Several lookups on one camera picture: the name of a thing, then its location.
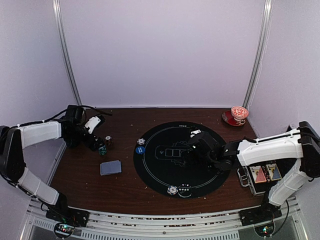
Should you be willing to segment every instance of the black and white poker chip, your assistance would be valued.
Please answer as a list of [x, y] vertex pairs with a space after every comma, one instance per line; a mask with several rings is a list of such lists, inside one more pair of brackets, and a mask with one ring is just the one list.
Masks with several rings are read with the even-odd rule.
[[178, 188], [176, 186], [169, 186], [166, 192], [169, 195], [176, 195], [178, 193]]
[[146, 140], [144, 138], [139, 138], [138, 141], [136, 141], [136, 143], [140, 146], [145, 145]]

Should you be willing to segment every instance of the wooden table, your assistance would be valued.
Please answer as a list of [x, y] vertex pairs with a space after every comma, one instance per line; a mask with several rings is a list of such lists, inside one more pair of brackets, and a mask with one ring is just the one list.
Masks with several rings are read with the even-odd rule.
[[[149, 129], [166, 122], [186, 121], [203, 124], [220, 134], [226, 142], [255, 138], [247, 122], [243, 127], [232, 127], [223, 122], [226, 109], [218, 108], [125, 108], [112, 109], [113, 116], [95, 134], [111, 135], [113, 148], [107, 155], [80, 145], [67, 149], [61, 159], [51, 186], [64, 193], [72, 207], [119, 214], [177, 215], [220, 212], [252, 207], [261, 203], [249, 188], [240, 185], [237, 173], [216, 191], [205, 197], [181, 199], [159, 194], [136, 173], [133, 154], [137, 139]], [[120, 160], [122, 173], [100, 176], [100, 164]]]

